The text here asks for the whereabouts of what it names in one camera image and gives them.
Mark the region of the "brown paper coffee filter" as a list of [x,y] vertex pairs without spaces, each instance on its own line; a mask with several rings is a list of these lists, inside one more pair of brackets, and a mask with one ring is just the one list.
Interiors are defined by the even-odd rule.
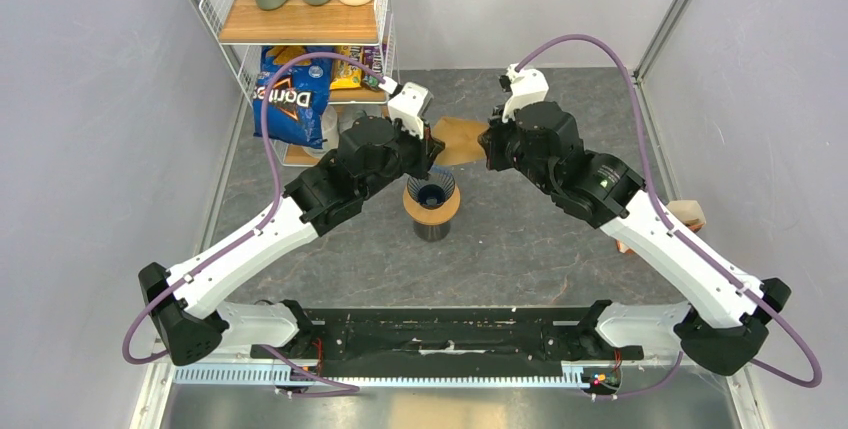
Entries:
[[456,166],[486,158],[479,137],[489,128],[486,122],[444,116],[432,128],[432,136],[445,148],[435,158],[440,166]]

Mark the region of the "glass coffee carafe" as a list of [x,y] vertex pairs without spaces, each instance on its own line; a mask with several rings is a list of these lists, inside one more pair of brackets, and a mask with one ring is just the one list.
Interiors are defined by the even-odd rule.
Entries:
[[413,222],[413,230],[417,237],[421,240],[432,243],[443,240],[451,230],[451,222],[447,221],[441,224],[423,224],[417,221]]

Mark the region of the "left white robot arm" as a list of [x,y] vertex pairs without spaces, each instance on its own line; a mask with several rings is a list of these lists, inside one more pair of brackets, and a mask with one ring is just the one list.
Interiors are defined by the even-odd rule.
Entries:
[[365,201],[405,175],[424,178],[445,145],[400,122],[362,117],[337,148],[287,183],[283,193],[238,231],[193,259],[138,273],[142,315],[155,326],[162,355],[186,366],[233,345],[270,345],[307,354],[314,332],[295,303],[260,308],[227,297],[283,255],[360,214]]

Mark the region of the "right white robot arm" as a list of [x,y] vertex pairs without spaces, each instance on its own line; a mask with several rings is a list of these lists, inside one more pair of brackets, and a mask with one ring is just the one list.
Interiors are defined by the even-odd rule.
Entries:
[[684,302],[624,305],[600,301],[577,331],[579,349],[601,358],[614,348],[683,352],[730,376],[753,361],[771,316],[791,290],[760,280],[709,248],[669,210],[657,215],[642,176],[614,155],[587,150],[575,118],[551,101],[508,113],[499,105],[478,141],[490,170],[515,169],[565,214],[623,243],[672,284]]

